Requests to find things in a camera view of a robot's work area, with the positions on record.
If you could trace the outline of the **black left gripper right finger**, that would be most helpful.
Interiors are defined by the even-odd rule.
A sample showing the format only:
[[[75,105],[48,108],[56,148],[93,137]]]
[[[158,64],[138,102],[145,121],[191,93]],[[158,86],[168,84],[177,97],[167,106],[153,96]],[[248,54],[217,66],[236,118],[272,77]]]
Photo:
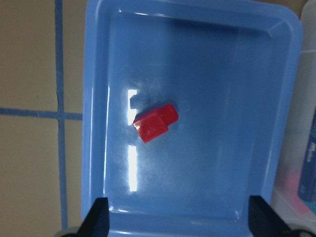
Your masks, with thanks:
[[[248,227],[254,237],[290,237],[292,230],[261,196],[250,196]]]

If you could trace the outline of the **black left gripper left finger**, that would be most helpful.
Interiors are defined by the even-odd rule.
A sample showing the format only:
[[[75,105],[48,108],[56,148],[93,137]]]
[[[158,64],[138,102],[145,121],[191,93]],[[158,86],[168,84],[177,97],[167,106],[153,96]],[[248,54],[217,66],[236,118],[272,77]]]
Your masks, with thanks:
[[[106,197],[99,197],[77,231],[78,237],[107,237],[110,230],[109,205]]]

